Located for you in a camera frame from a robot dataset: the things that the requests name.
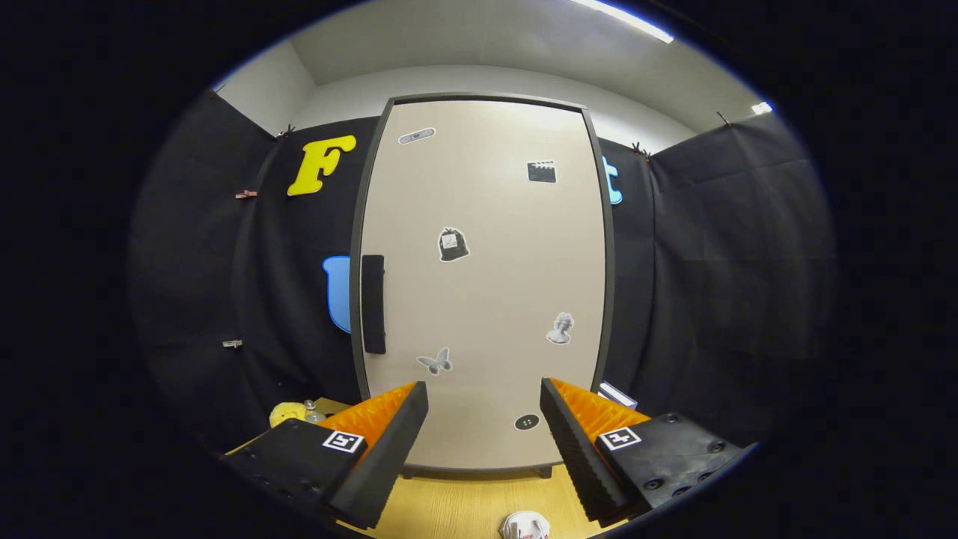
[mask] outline door handle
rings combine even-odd
[[[386,325],[382,311],[382,280],[385,258],[364,254],[359,279],[359,312],[362,318],[363,348],[370,354],[386,353]]]

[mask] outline wooden table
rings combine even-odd
[[[326,398],[316,410],[329,415],[349,408]],[[450,474],[417,471],[412,479],[397,478],[389,502],[375,528],[343,527],[377,539],[502,539],[499,527],[516,511],[536,511],[549,521],[554,539],[584,539],[604,529],[585,518],[565,465],[543,479],[535,470],[500,474]]]

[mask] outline door frame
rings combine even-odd
[[[365,348],[363,346],[362,321],[359,314],[359,280],[360,265],[362,262],[362,226],[366,217],[366,198],[369,195],[369,182],[373,175],[373,164],[376,162],[376,152],[382,141],[382,133],[389,121],[389,114],[395,105],[410,103],[424,103],[432,101],[502,101],[521,103],[525,105],[550,106],[582,114],[585,121],[585,130],[588,131],[589,141],[592,144],[592,153],[596,163],[596,178],[599,180],[599,193],[602,196],[603,230],[605,234],[605,298],[603,305],[602,332],[599,338],[599,355],[596,359],[595,373],[592,376],[592,392],[599,390],[605,371],[605,356],[608,353],[609,334],[612,329],[612,302],[615,296],[615,236],[612,232],[612,204],[609,201],[608,182],[605,180],[605,166],[602,162],[602,149],[599,147],[599,137],[596,136],[592,125],[592,117],[588,108],[565,101],[526,96],[510,93],[473,93],[473,92],[437,92],[413,94],[390,98],[386,107],[379,116],[379,123],[373,139],[370,141],[369,152],[366,154],[366,163],[363,166],[362,178],[359,180],[359,193],[356,197],[356,208],[353,216],[353,240],[350,245],[350,321],[353,339],[353,361],[356,369],[356,381],[359,383],[359,394],[363,400],[374,395],[369,392],[369,379],[366,377]]]

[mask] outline door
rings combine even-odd
[[[388,110],[354,249],[382,264],[381,306],[360,320],[381,307],[385,353],[357,346],[357,371],[369,395],[426,382],[408,466],[561,461],[540,379],[591,387],[601,363],[603,188],[581,110],[478,99]]]

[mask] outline black curtain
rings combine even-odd
[[[742,445],[809,390],[835,293],[831,211],[773,114],[651,157],[654,291],[631,395]]]
[[[615,241],[615,300],[603,379],[631,392],[646,342],[652,303],[654,247],[649,163],[632,148],[600,138],[606,162],[616,168],[612,188]]]
[[[322,264],[350,254],[359,179],[377,122],[360,118],[294,130],[263,165],[237,256],[237,300],[242,351],[257,368],[253,384],[265,414],[283,401],[360,401],[351,338],[330,318]],[[346,135],[356,146],[340,154],[330,176],[319,176],[322,188],[290,197],[286,190],[305,144]]]
[[[265,424],[231,282],[234,251],[257,171],[273,137],[216,95],[199,98],[155,156],[129,231],[129,301],[156,383],[210,449],[230,448]]]

